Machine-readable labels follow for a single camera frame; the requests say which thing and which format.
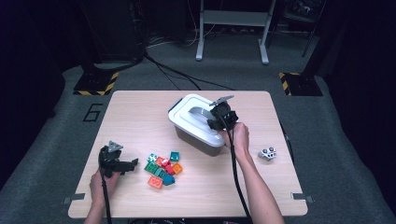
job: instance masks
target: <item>gray carpet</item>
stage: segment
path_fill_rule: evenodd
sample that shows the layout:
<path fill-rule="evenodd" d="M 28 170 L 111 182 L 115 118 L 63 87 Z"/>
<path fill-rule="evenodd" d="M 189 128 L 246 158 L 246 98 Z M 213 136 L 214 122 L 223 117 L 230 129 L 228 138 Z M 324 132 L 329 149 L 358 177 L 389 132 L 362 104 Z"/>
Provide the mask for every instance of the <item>gray carpet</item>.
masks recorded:
<path fill-rule="evenodd" d="M 323 79 L 316 77 L 322 97 L 287 96 L 283 92 L 278 73 L 302 72 L 315 43 L 302 58 L 305 39 L 276 34 L 268 49 L 270 64 L 263 65 L 258 38 L 232 35 L 206 40 L 201 62 L 195 61 L 196 43 L 190 47 L 162 44 L 148 48 L 148 54 L 193 77 L 238 91 L 271 93 L 290 138 L 303 192 L 315 199 L 308 205 L 307 215 L 285 217 L 287 223 L 396 223 L 374 177 L 344 135 Z M 83 220 L 67 215 L 69 205 L 62 201 L 76 190 L 111 93 L 177 90 L 146 59 L 121 71 L 115 87 L 106 96 L 74 95 L 73 88 L 81 75 L 80 67 L 64 72 L 66 87 L 55 107 L 56 117 L 47 121 L 0 193 L 0 223 L 82 223 Z M 182 90 L 196 91 L 186 80 L 173 80 Z M 202 90 L 224 90 L 204 82 L 197 84 Z M 98 120 L 84 122 L 92 104 L 99 104 L 94 107 L 101 111 Z"/>

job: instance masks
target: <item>human arm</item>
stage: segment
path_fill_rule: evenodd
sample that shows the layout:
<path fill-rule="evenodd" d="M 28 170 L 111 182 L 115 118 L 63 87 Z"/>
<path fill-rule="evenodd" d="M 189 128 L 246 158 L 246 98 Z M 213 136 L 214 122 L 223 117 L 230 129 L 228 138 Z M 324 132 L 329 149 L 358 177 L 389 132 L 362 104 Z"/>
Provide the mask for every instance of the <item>human arm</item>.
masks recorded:
<path fill-rule="evenodd" d="M 235 157 L 245 178 L 248 205 L 253 223 L 284 223 L 276 200 L 260 176 L 248 151 L 248 127 L 244 123 L 238 122 L 232 132 Z M 229 147 L 230 139 L 227 132 L 220 131 L 219 133 Z"/>
<path fill-rule="evenodd" d="M 107 178 L 105 176 L 108 198 L 110 198 L 111 195 L 114 193 L 119 176 L 120 173 L 118 172 L 113 173 L 113 176 L 111 176 L 110 178 Z M 96 173 L 92 175 L 90 188 L 91 188 L 91 196 L 92 196 L 91 209 L 84 223 L 85 224 L 102 223 L 102 218 L 103 218 L 103 213 L 105 211 L 106 203 L 105 203 L 105 195 L 103 193 L 103 187 L 102 187 L 102 177 L 99 170 L 97 170 Z"/>

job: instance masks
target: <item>red block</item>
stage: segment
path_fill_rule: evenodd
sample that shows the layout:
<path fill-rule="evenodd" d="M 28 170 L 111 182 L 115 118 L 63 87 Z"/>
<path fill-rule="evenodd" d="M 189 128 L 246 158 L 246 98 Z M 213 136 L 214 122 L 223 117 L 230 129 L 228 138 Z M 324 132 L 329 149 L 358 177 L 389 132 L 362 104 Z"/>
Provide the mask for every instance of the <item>red block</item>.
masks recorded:
<path fill-rule="evenodd" d="M 168 166 L 168 165 L 170 165 L 170 164 L 171 164 L 171 161 L 169 161 L 168 158 L 163 159 L 163 161 L 162 161 L 162 166 L 163 166 L 163 167 L 166 167 L 166 166 Z"/>
<path fill-rule="evenodd" d="M 175 171 L 174 171 L 174 169 L 172 168 L 172 165 L 167 165 L 167 166 L 165 167 L 165 171 L 166 171 L 166 173 L 168 173 L 169 175 L 174 175 L 174 174 L 175 174 Z"/>

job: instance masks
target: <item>gripper camera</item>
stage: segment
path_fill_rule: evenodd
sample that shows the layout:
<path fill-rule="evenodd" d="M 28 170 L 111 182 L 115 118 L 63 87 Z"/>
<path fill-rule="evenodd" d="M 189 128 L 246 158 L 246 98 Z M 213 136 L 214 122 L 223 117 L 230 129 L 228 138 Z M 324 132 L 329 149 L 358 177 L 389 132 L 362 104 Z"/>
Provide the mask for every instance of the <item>gripper camera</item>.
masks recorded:
<path fill-rule="evenodd" d="M 210 114 L 216 119 L 208 119 L 207 124 L 211 129 L 214 130 L 231 130 L 238 121 L 235 111 L 232 111 L 230 106 L 227 104 L 227 100 L 233 98 L 233 95 L 219 98 L 217 101 L 210 105 L 214 105 L 213 109 L 210 110 Z"/>
<path fill-rule="evenodd" d="M 108 146 L 102 147 L 99 152 L 99 167 L 107 177 L 113 176 L 113 172 L 121 172 L 122 175 L 125 172 L 133 171 L 137 165 L 138 159 L 133 161 L 120 161 L 121 149 L 123 146 L 109 142 Z"/>

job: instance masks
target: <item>teal block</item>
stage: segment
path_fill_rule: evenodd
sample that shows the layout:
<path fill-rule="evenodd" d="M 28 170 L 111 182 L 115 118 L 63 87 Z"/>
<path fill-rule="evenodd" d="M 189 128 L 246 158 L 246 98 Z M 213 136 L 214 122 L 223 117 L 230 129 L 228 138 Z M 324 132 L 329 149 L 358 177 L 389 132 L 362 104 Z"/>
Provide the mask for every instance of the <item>teal block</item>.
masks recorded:
<path fill-rule="evenodd" d="M 171 185 L 171 184 L 175 184 L 175 178 L 172 177 L 169 174 L 165 174 L 165 176 L 163 177 L 163 184 L 165 186 Z"/>
<path fill-rule="evenodd" d="M 158 170 L 159 166 L 154 163 L 154 162 L 149 162 L 146 167 L 145 170 L 149 171 L 152 174 L 155 174 L 155 172 Z"/>
<path fill-rule="evenodd" d="M 180 159 L 179 153 L 176 152 L 176 151 L 172 151 L 172 152 L 171 152 L 170 160 L 171 160 L 171 161 L 178 161 L 179 159 Z"/>
<path fill-rule="evenodd" d="M 155 155 L 154 153 L 151 153 L 151 154 L 148 156 L 148 162 L 155 162 L 155 161 L 157 160 L 157 158 L 158 158 L 157 155 Z"/>
<path fill-rule="evenodd" d="M 158 168 L 155 175 L 159 178 L 163 178 L 166 175 L 166 171 L 163 168 Z"/>

